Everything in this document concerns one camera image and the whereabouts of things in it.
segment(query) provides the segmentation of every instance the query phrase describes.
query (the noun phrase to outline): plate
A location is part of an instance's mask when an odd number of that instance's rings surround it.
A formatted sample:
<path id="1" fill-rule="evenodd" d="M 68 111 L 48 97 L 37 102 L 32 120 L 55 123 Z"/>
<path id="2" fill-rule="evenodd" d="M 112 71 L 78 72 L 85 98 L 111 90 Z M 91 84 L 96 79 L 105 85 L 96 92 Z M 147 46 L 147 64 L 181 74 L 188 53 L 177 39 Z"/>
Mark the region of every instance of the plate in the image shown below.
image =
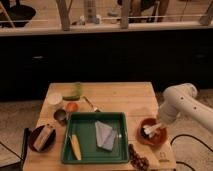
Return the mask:
<path id="1" fill-rule="evenodd" d="M 35 147 L 33 146 L 34 142 L 36 141 L 37 137 L 39 136 L 40 132 L 44 128 L 45 125 L 37 127 L 29 136 L 28 145 L 32 151 L 37 151 Z M 56 136 L 55 129 L 51 133 L 50 137 L 48 138 L 47 142 L 45 143 L 44 147 L 41 149 L 41 152 L 48 150 L 51 145 L 53 144 Z"/>
<path id="2" fill-rule="evenodd" d="M 108 124 L 117 131 L 112 151 L 97 146 L 95 122 Z M 68 135 L 76 134 L 82 160 L 77 160 L 71 148 Z M 68 121 L 61 153 L 64 164 L 127 163 L 129 161 L 128 136 L 124 113 L 76 112 Z"/>

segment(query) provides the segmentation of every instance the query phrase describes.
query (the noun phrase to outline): wooden table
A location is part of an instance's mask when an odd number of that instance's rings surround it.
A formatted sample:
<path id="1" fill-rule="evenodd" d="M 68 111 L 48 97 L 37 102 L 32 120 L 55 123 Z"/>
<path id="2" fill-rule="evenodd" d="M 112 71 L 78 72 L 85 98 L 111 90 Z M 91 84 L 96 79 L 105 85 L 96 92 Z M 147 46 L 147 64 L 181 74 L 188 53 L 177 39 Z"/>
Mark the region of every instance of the wooden table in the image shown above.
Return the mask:
<path id="1" fill-rule="evenodd" d="M 52 83 L 47 96 L 53 92 L 60 92 L 67 96 L 72 93 L 72 83 Z M 136 138 L 136 129 L 141 120 L 155 117 L 158 104 L 150 82 L 125 82 L 125 83 L 82 83 L 82 95 L 88 97 L 93 104 L 105 112 L 124 112 L 126 115 L 129 143 L 142 156 L 147 157 L 152 169 L 172 169 L 176 162 L 169 142 L 160 148 L 151 148 L 140 144 Z M 79 112 L 92 111 L 90 106 L 80 99 L 77 101 Z M 24 171 L 68 171 L 68 170 L 134 170 L 130 163 L 125 164 L 89 164 L 89 165 L 64 165 L 60 161 L 62 143 L 66 127 L 59 125 L 53 118 L 53 109 L 47 104 L 46 99 L 40 113 L 37 127 L 51 124 L 56 129 L 56 141 L 53 147 L 44 153 L 33 152 L 28 149 L 24 164 Z"/>

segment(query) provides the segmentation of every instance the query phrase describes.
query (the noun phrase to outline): bowl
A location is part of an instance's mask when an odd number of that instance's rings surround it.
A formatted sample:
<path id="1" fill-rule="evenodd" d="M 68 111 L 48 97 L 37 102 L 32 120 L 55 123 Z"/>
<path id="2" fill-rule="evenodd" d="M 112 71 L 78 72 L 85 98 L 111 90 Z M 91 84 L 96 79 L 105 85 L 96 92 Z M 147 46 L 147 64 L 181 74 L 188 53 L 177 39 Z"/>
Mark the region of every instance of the bowl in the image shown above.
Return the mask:
<path id="1" fill-rule="evenodd" d="M 33 130 L 33 132 L 30 134 L 29 139 L 28 139 L 28 145 L 30 147 L 30 149 L 32 151 L 36 151 L 36 152 L 44 152 L 47 151 L 51 145 L 53 144 L 55 137 L 56 137 L 56 131 L 55 129 L 53 130 L 53 132 L 51 133 L 51 135 L 49 136 L 48 140 L 46 141 L 46 143 L 44 144 L 44 147 L 41 149 L 41 151 L 37 151 L 35 149 L 35 147 L 33 146 L 34 142 L 36 141 L 37 137 L 39 136 L 40 132 L 42 131 L 42 129 L 44 128 L 45 125 L 39 126 L 36 129 Z"/>
<path id="2" fill-rule="evenodd" d="M 158 128 L 157 132 L 155 133 L 153 137 L 149 138 L 149 136 L 143 134 L 143 127 L 145 125 L 155 125 L 156 124 L 156 119 L 155 118 L 146 118 L 140 122 L 140 125 L 138 126 L 137 129 L 137 140 L 141 144 L 145 145 L 150 145 L 150 146 L 160 146 L 165 143 L 167 140 L 167 129 L 166 128 Z"/>

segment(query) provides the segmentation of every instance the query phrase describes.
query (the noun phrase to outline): dark cabinet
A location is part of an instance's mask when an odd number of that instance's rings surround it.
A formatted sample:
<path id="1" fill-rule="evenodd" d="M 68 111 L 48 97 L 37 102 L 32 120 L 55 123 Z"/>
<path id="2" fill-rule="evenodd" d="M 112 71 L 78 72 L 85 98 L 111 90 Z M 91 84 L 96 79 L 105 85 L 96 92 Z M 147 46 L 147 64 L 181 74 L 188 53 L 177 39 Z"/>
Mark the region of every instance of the dark cabinet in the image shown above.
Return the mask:
<path id="1" fill-rule="evenodd" d="M 44 98 L 51 82 L 151 81 L 213 87 L 212 29 L 11 36 L 0 41 L 0 100 Z"/>

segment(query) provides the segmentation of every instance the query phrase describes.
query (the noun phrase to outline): black cable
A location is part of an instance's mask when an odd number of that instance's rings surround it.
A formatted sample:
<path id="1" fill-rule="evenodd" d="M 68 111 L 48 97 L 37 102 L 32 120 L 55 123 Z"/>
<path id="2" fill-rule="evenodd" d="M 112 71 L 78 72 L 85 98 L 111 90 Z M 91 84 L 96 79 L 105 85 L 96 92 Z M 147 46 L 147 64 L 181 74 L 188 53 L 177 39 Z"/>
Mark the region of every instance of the black cable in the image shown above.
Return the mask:
<path id="1" fill-rule="evenodd" d="M 13 150 L 11 150 L 9 147 L 7 147 L 5 144 L 3 144 L 1 141 L 0 141 L 0 144 L 6 148 L 8 151 L 10 151 L 11 153 L 13 153 L 15 156 L 17 156 L 20 160 L 24 160 L 22 159 L 17 153 L 15 153 Z"/>
<path id="2" fill-rule="evenodd" d="M 206 143 L 204 143 L 202 140 L 198 139 L 197 137 L 195 137 L 195 136 L 193 136 L 193 135 L 189 135 L 189 134 L 180 134 L 180 135 L 175 136 L 175 137 L 171 140 L 171 142 L 170 142 L 171 146 L 172 146 L 173 142 L 175 141 L 175 139 L 177 139 L 178 137 L 184 137 L 184 136 L 185 136 L 185 137 L 190 137 L 190 138 L 193 138 L 193 139 L 197 140 L 198 142 L 200 142 L 201 144 L 203 144 L 207 149 L 209 149 L 211 152 L 213 152 L 213 149 L 210 148 Z M 188 168 L 190 168 L 192 171 L 195 171 L 195 169 L 194 169 L 192 166 L 190 166 L 189 164 L 187 164 L 187 163 L 185 163 L 185 162 L 176 161 L 176 163 L 177 163 L 177 164 L 183 164 L 184 166 L 187 166 Z"/>
<path id="3" fill-rule="evenodd" d="M 176 161 L 177 164 L 182 164 L 184 166 L 187 166 L 188 168 L 190 168 L 192 171 L 196 171 L 192 166 L 190 166 L 189 164 L 182 162 L 182 161 Z"/>
<path id="4" fill-rule="evenodd" d="M 185 3 L 184 9 L 183 9 L 182 14 L 181 14 L 181 17 L 180 17 L 180 21 L 182 21 L 182 19 L 183 19 L 183 15 L 184 15 L 185 10 L 186 10 L 186 7 L 187 7 L 187 5 L 188 5 L 188 1 L 189 1 L 189 0 L 187 0 L 186 3 Z"/>

